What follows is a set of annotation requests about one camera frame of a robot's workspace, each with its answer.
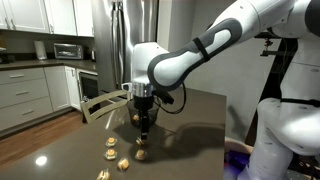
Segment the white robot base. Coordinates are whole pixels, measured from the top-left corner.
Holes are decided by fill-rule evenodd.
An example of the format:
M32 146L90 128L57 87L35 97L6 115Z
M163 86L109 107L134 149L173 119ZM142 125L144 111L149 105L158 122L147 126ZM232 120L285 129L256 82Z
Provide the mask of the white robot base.
M294 154L320 154L320 37L305 35L281 82L281 98L257 107L257 137L238 180L283 180Z

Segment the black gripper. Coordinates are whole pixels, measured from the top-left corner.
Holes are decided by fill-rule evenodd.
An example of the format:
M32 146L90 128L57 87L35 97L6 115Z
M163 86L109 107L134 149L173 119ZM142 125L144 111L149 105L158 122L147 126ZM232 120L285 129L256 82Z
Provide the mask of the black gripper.
M153 107L154 97L134 97L134 107L138 110L140 115L146 115ZM141 117L141 139L147 139L149 133L149 118L148 116Z

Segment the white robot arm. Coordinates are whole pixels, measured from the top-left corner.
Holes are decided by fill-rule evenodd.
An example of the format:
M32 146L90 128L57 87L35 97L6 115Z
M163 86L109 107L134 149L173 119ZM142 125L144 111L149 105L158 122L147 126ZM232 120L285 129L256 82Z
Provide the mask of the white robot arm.
M265 124L281 141L313 142L320 135L319 0L236 0L200 36L168 52L157 43L134 46L132 80L166 91L222 51L270 30L298 41L281 82L278 117Z

